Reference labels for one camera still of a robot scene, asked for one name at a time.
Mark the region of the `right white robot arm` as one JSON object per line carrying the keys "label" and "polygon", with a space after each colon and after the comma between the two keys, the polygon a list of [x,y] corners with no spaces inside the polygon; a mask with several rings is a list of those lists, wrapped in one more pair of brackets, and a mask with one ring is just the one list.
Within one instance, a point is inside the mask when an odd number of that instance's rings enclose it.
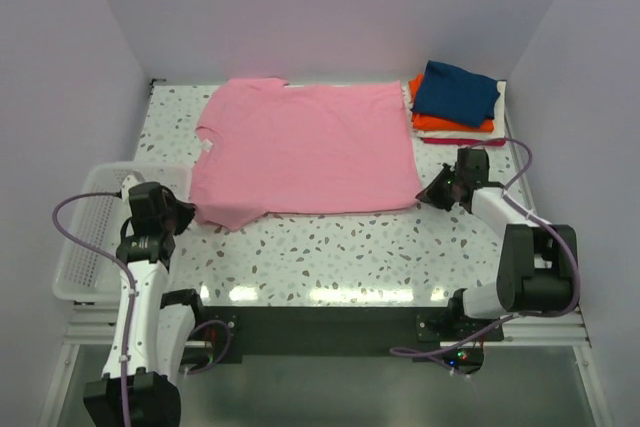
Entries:
{"label": "right white robot arm", "polygon": [[480,327],[516,316],[560,317],[580,297],[577,236],[568,225],[551,224],[517,202],[505,185],[490,179],[488,153],[461,148],[417,199],[439,210],[455,205],[501,237],[496,280],[459,289],[430,325],[459,340]]}

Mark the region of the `pink t shirt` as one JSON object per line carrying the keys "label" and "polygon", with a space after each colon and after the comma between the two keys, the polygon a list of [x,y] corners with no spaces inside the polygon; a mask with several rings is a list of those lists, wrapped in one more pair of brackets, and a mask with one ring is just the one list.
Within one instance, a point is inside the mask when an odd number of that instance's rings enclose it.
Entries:
{"label": "pink t shirt", "polygon": [[411,207],[421,188],[399,82],[293,87],[232,79],[195,128],[196,220],[237,231],[265,214]]}

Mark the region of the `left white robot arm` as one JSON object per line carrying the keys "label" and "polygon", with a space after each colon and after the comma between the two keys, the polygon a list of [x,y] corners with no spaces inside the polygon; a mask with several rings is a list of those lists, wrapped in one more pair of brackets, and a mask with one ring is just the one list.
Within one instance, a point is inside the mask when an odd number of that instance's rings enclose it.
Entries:
{"label": "left white robot arm", "polygon": [[97,426],[177,426],[185,344],[207,327],[197,291],[168,288],[175,238],[195,207],[158,182],[132,186],[122,198],[131,214],[115,254],[121,269],[115,333],[101,378],[85,385],[83,403]]}

